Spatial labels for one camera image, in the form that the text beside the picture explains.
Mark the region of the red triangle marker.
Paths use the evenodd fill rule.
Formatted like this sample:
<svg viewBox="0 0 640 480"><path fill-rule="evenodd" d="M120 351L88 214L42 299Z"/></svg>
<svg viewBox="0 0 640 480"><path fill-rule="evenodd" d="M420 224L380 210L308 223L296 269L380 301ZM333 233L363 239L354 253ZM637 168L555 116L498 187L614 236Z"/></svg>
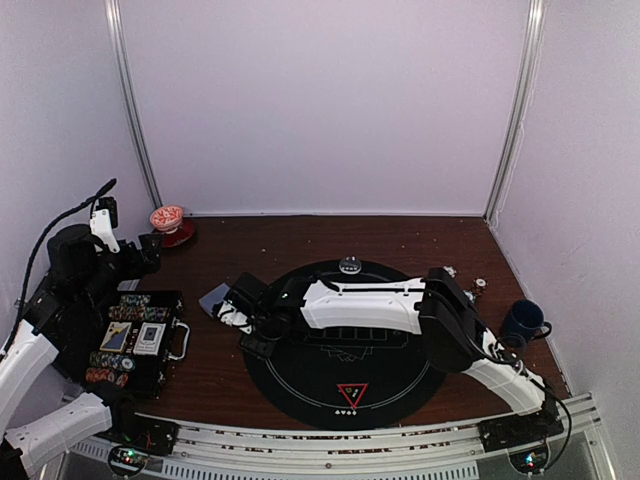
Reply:
<svg viewBox="0 0 640 480"><path fill-rule="evenodd" d="M338 384L337 388L346 399L348 405L352 409L357 410L368 390L368 386L368 383L342 383Z"/></svg>

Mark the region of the clear acrylic dealer button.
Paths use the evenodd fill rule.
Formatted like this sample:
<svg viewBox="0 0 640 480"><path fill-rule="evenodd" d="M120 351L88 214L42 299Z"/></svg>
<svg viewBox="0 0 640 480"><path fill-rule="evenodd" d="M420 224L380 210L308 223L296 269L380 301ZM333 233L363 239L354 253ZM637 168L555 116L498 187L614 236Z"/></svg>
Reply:
<svg viewBox="0 0 640 480"><path fill-rule="evenodd" d="M356 275L362 270L362 263L356 256L347 256L339 261L338 268L345 275Z"/></svg>

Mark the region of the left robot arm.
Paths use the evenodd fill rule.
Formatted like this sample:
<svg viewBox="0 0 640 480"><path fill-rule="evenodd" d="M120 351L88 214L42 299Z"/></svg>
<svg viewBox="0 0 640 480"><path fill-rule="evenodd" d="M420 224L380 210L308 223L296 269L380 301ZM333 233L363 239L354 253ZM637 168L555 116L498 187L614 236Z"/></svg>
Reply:
<svg viewBox="0 0 640 480"><path fill-rule="evenodd" d="M87 224L50 232L63 220L89 209ZM52 220L37 240L47 247L50 268L31 297L21 298L16 320L1 350L1 476L28 479L74 440L109 431L123 444L144 433L135 400L107 380L90 386L66 408L28 425L20 445L7 426L40 374L56 365L80 382L89 355L107 328L107 303L121 282L140 279L160 267L161 241L155 234L137 243L115 238L117 202L100 190Z"/></svg>

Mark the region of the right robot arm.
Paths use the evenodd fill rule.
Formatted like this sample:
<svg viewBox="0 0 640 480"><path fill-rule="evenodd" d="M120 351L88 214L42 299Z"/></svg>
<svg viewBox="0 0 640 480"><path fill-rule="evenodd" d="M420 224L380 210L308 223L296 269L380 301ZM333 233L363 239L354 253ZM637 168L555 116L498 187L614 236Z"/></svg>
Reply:
<svg viewBox="0 0 640 480"><path fill-rule="evenodd" d="M319 429L389 426L423 407L453 374L508 405L481 425L492 449L560 434L562 407L480 319L451 273L424 277L369 264L348 275L304 267L266 284L242 275L214 308L241 333L246 369L286 415Z"/></svg>

